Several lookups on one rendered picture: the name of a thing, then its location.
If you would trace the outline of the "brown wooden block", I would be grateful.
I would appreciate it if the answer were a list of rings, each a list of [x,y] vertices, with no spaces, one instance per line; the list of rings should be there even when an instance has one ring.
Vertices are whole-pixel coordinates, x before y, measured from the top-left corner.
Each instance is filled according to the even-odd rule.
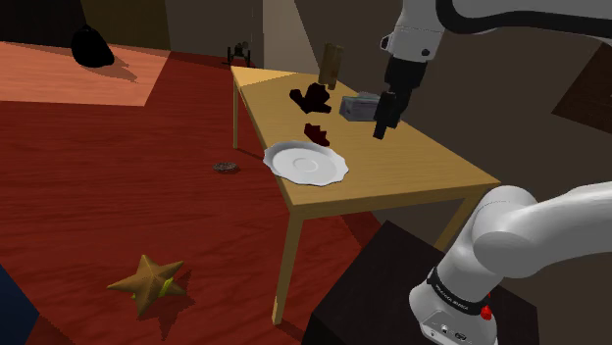
[[[318,82],[326,85],[329,90],[335,90],[339,68],[344,49],[332,43],[326,43]]]

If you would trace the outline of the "dark robot stand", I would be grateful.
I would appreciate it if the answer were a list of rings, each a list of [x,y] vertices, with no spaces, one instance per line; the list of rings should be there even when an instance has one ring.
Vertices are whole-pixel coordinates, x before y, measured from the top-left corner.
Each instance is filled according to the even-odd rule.
[[[314,309],[301,345],[436,345],[419,328],[409,292],[443,256],[385,222]]]

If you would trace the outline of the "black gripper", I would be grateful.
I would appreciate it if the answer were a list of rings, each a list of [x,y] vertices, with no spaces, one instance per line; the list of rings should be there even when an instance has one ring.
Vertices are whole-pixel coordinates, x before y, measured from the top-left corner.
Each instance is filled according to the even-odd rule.
[[[373,133],[375,138],[383,139],[388,127],[397,127],[395,118],[401,117],[408,106],[412,91],[421,85],[427,65],[427,62],[389,58],[384,75],[384,82],[389,85],[389,92],[381,94],[375,111],[376,125]]]

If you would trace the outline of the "large dark red object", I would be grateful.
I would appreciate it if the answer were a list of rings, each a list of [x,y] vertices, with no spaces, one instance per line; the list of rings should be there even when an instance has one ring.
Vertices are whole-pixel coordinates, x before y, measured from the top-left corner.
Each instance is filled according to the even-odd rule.
[[[326,104],[331,98],[326,91],[326,87],[317,82],[308,86],[305,95],[301,93],[300,89],[292,89],[289,92],[289,97],[305,114],[312,112],[328,114],[332,110],[332,107]]]

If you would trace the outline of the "black rounded object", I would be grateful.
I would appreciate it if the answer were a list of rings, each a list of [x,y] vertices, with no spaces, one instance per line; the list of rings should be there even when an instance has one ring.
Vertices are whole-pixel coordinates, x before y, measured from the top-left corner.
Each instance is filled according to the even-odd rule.
[[[102,35],[90,25],[78,29],[71,41],[75,61],[87,68],[112,66],[115,56]]]

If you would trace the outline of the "small dark red object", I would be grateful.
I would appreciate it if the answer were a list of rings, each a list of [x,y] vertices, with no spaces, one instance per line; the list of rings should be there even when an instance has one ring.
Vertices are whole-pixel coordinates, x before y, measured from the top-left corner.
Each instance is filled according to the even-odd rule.
[[[329,147],[330,142],[327,139],[327,132],[325,130],[321,130],[319,125],[313,125],[311,123],[306,123],[304,126],[304,134],[314,143]]]

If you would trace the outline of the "yellow wooden table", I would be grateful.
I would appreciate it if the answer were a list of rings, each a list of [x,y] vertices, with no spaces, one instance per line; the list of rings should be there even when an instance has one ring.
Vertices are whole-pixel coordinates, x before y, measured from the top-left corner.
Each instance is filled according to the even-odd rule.
[[[278,177],[289,211],[272,322],[279,324],[306,220],[377,211],[449,200],[462,203],[435,243],[444,250],[482,196],[499,180],[429,138],[400,123],[384,138],[373,135],[371,122],[350,122],[339,114],[343,97],[353,90],[338,83],[331,90],[328,114],[304,114],[289,97],[306,89],[314,74],[234,67],[233,103],[243,104],[264,149],[290,140],[303,141],[306,123],[327,134],[331,149],[344,159],[348,172],[328,186],[296,184]]]

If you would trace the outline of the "grey box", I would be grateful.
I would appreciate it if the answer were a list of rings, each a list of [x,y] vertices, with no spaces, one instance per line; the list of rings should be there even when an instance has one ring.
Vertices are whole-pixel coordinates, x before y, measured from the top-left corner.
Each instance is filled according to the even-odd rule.
[[[350,122],[372,122],[380,101],[378,94],[359,92],[357,96],[343,96],[339,113]]]

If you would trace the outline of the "golden star toy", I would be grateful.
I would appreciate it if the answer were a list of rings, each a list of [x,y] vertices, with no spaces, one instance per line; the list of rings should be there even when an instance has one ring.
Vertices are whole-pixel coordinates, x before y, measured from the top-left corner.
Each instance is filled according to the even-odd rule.
[[[156,264],[149,256],[142,255],[133,275],[107,286],[108,290],[128,292],[135,303],[136,314],[141,317],[160,297],[185,295],[186,291],[174,280],[184,261],[166,265]]]

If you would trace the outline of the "small dark wheeled toy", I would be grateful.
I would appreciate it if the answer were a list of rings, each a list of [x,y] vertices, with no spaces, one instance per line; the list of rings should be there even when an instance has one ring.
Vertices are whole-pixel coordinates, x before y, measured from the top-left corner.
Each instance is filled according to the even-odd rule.
[[[247,68],[253,67],[251,59],[251,49],[247,41],[236,43],[233,47],[227,48],[227,60],[225,65],[231,65],[235,58],[243,58]]]

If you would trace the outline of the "white scalloped plate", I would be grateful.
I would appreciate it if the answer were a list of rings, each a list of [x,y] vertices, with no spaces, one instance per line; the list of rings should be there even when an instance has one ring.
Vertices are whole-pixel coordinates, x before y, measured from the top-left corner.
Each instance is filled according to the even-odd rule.
[[[343,181],[349,172],[345,159],[333,149],[296,140],[267,148],[263,163],[274,175],[301,185],[326,186]]]

